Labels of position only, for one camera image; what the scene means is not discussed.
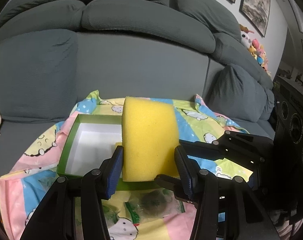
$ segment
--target cartoon sheep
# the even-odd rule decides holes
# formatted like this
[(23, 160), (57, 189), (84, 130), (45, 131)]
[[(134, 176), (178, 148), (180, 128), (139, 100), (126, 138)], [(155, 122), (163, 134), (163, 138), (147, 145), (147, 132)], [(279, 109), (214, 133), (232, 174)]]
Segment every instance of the cartoon sheep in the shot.
[(113, 106), (111, 109), (116, 113), (122, 113), (124, 106)]
[(224, 178), (224, 179), (232, 179), (230, 176), (228, 175), (225, 175), (225, 174), (221, 174), (222, 172), (222, 169), (221, 167), (217, 166), (216, 167), (216, 176), (219, 177), (219, 178)]
[(27, 156), (40, 156), (48, 152), (52, 147), (57, 147), (56, 126), (53, 125), (34, 141), (25, 151)]
[(206, 143), (212, 143), (213, 141), (217, 140), (217, 138), (213, 136), (211, 133), (205, 133), (204, 140)]
[(127, 218), (119, 218), (108, 231), (110, 240), (134, 240), (138, 235), (138, 229)]
[(36, 209), (34, 208), (34, 209), (32, 210), (32, 212), (29, 213), (27, 219), (25, 220), (25, 226), (28, 224), (28, 222), (29, 222), (31, 216), (34, 214), (35, 210), (36, 210)]
[(198, 121), (208, 118), (208, 116), (195, 111), (183, 110), (183, 112), (190, 117), (196, 118)]

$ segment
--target black device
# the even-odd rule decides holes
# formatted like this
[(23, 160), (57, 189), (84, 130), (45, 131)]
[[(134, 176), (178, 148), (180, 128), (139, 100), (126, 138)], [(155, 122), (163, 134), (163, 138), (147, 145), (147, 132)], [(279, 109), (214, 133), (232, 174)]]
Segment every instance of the black device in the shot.
[[(276, 240), (275, 225), (286, 220), (295, 225), (303, 218), (303, 88), (277, 77), (274, 94), (274, 141), (233, 131), (226, 131), (211, 144), (181, 140), (175, 149), (180, 179), (163, 174), (155, 178), (160, 187), (197, 208), (191, 240), (214, 240), (217, 236), (224, 240)], [(217, 178), (188, 155), (227, 158), (253, 174), (248, 183), (239, 176)], [(74, 240), (76, 196), (81, 197), (84, 240), (109, 240), (101, 200), (115, 192), (122, 164), (123, 147), (118, 146), (111, 159), (82, 179), (59, 177), (36, 208), (21, 240)], [(222, 212), (225, 221), (218, 223)], [(274, 223), (271, 212), (279, 214)], [(303, 239), (303, 234), (293, 237)]]

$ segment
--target colorful blanket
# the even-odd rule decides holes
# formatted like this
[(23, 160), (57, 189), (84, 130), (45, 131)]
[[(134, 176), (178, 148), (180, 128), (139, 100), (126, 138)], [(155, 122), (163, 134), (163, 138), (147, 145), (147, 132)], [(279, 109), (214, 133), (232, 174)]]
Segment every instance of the colorful blanket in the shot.
[[(148, 99), (162, 101), (174, 106), (180, 139), (211, 143), (219, 138), (225, 130), (247, 133), (245, 129), (239, 127), (226, 116), (212, 112), (198, 95), (195, 96), (194, 103), (171, 99)], [(22, 153), (21, 158), (10, 173), (0, 177), (0, 212), (10, 240), (20, 239), (35, 208), (58, 177), (56, 167), (76, 116), (79, 113), (121, 115), (124, 101), (124, 98), (102, 100), (98, 91), (90, 93), (85, 100), (75, 105), (65, 122), (59, 122), (41, 134)], [(231, 179), (239, 175), (248, 181), (251, 175), (251, 171), (229, 160), (194, 159), (197, 160), (201, 168), (206, 168), (219, 177)], [(122, 222), (122, 224), (119, 222), (109, 228), (111, 233), (114, 232), (114, 236), (112, 236), (114, 240), (189, 239), (195, 216), (193, 205), (186, 204), (185, 213), (134, 226), (122, 209), (123, 203), (128, 200), (128, 194), (128, 192), (118, 191), (109, 201), (112, 206), (118, 206), (118, 221)], [(77, 221), (79, 231), (81, 230), (81, 221)], [(124, 230), (122, 228), (124, 222), (130, 229)], [(124, 231), (135, 231), (135, 234), (133, 232), (129, 235), (120, 233)]]

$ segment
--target blue stripe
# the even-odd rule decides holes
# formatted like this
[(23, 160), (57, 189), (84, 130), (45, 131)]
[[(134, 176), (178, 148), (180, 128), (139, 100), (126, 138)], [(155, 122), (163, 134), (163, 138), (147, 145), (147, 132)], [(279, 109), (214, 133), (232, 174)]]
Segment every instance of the blue stripe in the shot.
[(210, 116), (211, 118), (215, 119), (215, 120), (218, 120), (217, 119), (217, 116), (214, 114), (214, 112), (212, 110), (210, 110), (208, 107), (206, 106), (203, 106), (203, 105), (200, 105), (198, 107), (198, 111), (207, 115), (207, 116)]
[(167, 104), (173, 105), (173, 100), (172, 99), (166, 99), (166, 98), (151, 98), (151, 101), (157, 101), (157, 102), (163, 102)]
[(179, 139), (190, 142), (199, 141), (198, 136), (194, 133), (186, 119), (181, 116), (180, 111), (176, 108), (174, 110), (179, 130)]
[(55, 181), (55, 177), (55, 172), (47, 170), (21, 179), (27, 216), (38, 206)]
[(56, 123), (56, 133), (58, 133), (65, 121)]

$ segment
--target screw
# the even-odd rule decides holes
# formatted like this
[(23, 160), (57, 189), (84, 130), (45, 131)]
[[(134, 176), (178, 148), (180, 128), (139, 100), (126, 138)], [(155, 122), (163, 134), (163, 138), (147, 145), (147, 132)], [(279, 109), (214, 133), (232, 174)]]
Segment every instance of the screw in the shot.
[(93, 170), (92, 170), (92, 174), (93, 174), (93, 175), (99, 175), (100, 172), (101, 172), (100, 169), (93, 169)]
[(206, 170), (206, 169), (200, 169), (200, 170), (199, 170), (199, 173), (200, 173), (201, 175), (207, 175), (207, 174), (209, 173), (209, 171)]
[(63, 183), (65, 180), (66, 180), (66, 178), (65, 178), (64, 176), (60, 176), (60, 177), (57, 179), (57, 182), (58, 182), (58, 183)]
[(236, 177), (235, 177), (235, 181), (237, 181), (238, 183), (242, 183), (244, 180), (243, 180), (242, 177), (236, 176)]

